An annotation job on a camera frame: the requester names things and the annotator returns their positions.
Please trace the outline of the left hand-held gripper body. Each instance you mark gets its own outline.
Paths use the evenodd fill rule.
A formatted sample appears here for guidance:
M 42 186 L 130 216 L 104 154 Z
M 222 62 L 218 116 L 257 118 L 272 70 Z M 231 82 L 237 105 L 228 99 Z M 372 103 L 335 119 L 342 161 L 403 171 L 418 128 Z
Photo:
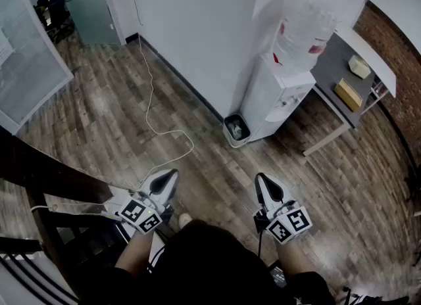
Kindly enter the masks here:
M 148 234 L 161 223 L 167 224 L 173 212 L 169 202 L 161 205 L 151 195 L 137 192 L 124 201 L 118 215 L 140 233 Z

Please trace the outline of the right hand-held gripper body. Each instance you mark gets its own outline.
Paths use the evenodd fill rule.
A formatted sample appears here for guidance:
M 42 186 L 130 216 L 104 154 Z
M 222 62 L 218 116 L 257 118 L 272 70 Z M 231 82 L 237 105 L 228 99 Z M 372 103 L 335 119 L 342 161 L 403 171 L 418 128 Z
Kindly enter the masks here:
M 309 214 L 296 200 L 266 212 L 259 210 L 254 215 L 258 233 L 267 232 L 278 243 L 286 244 L 312 227 Z

